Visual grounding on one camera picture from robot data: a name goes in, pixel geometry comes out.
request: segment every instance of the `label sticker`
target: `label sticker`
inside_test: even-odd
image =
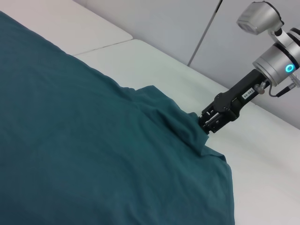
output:
[[[252,95],[255,92],[255,90],[253,88],[250,88],[249,90],[247,90],[245,92],[245,94],[243,94],[243,98],[246,100],[250,95]]]

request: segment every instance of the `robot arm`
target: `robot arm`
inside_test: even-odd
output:
[[[294,87],[300,87],[300,80],[293,74],[300,64],[300,30],[292,28],[285,33],[281,29],[284,22],[279,12],[265,1],[251,3],[237,24],[245,32],[254,35],[268,30],[275,44],[253,62],[254,70],[230,90],[218,94],[202,111],[199,125],[207,134],[210,131],[215,133],[230,121],[236,120],[242,107],[258,94],[263,94],[269,85],[271,97],[280,97]],[[288,77],[292,83],[272,95],[272,86],[277,86]]]

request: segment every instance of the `blue led ring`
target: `blue led ring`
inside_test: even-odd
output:
[[[294,69],[295,69],[294,64],[289,64],[289,65],[287,65],[287,66],[285,67],[285,71],[286,71],[287,73],[292,72]]]

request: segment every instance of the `teal cloth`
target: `teal cloth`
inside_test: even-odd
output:
[[[230,167],[194,113],[4,13],[0,106],[1,225],[234,224]]]

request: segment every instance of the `white table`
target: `white table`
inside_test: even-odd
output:
[[[72,0],[0,0],[0,11],[71,55],[132,39]]]
[[[155,85],[186,112],[226,91],[150,45],[133,40],[78,55],[89,66],[135,89]],[[237,225],[300,224],[300,130],[249,103],[241,116],[211,134],[207,145],[232,169]]]

